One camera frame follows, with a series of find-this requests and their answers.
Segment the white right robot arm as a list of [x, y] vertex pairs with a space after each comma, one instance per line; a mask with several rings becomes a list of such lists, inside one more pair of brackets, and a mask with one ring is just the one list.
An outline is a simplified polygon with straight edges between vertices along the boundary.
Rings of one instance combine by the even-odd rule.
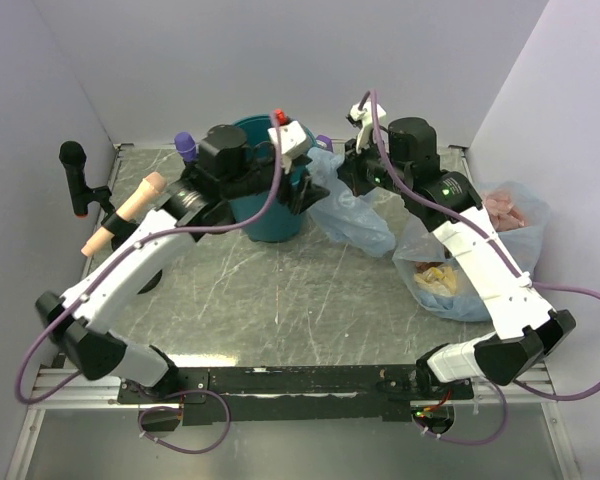
[[373, 138], [370, 115], [350, 114], [359, 132], [345, 144], [339, 178], [354, 194], [375, 188], [408, 192], [405, 208], [443, 245], [468, 277], [489, 313], [494, 333], [439, 346], [418, 361], [421, 394], [438, 398], [451, 383], [484, 377], [506, 386], [543, 360], [575, 328], [567, 310], [555, 309], [532, 286], [493, 228], [486, 208], [467, 177], [441, 167], [437, 136], [418, 117], [399, 118], [381, 129], [389, 145]]

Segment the light blue trash bag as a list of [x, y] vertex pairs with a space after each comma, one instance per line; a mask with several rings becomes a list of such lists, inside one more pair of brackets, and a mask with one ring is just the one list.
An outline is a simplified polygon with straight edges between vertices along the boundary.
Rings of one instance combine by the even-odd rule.
[[307, 170], [313, 183], [329, 194], [308, 209], [309, 216], [333, 242], [362, 250], [371, 257], [382, 257], [396, 247], [396, 238], [387, 222], [376, 213], [367, 194], [355, 196], [338, 177], [344, 163], [342, 154], [319, 147], [308, 152]]

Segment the teal plastic trash bin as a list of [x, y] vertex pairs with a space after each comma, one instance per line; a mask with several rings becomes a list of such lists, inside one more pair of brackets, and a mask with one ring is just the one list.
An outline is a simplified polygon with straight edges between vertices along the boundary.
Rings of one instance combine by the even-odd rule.
[[[268, 129], [271, 127], [268, 115], [246, 117], [235, 122], [234, 126], [242, 129], [246, 134], [245, 160], [248, 167], [254, 166], [255, 162], [261, 164], [267, 159], [272, 160], [273, 153], [268, 145], [270, 140]], [[265, 204], [270, 185], [271, 181], [268, 181], [265, 191], [262, 193], [229, 201], [236, 223], [246, 221], [259, 212]], [[275, 200], [257, 221], [246, 225], [243, 231], [254, 242], [285, 242], [300, 232], [304, 220], [304, 213], [293, 214], [286, 205]]]

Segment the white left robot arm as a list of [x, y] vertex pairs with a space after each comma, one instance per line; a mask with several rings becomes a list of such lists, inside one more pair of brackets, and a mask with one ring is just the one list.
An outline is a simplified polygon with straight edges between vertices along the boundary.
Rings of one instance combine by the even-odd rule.
[[[80, 283], [60, 295], [39, 297], [36, 309], [51, 341], [79, 374], [88, 380], [114, 375], [132, 381], [156, 402], [181, 388], [179, 369], [165, 353], [124, 339], [114, 332], [114, 323], [143, 287], [204, 235], [255, 223], [275, 202], [299, 214], [327, 196], [305, 169], [313, 146], [305, 128], [283, 120], [267, 135], [267, 141], [250, 145], [237, 125], [212, 127], [177, 181], [168, 184], [159, 174], [149, 175], [109, 217], [118, 224], [155, 205], [123, 244]], [[231, 202], [257, 195], [265, 197], [263, 206], [248, 221], [237, 222]]]

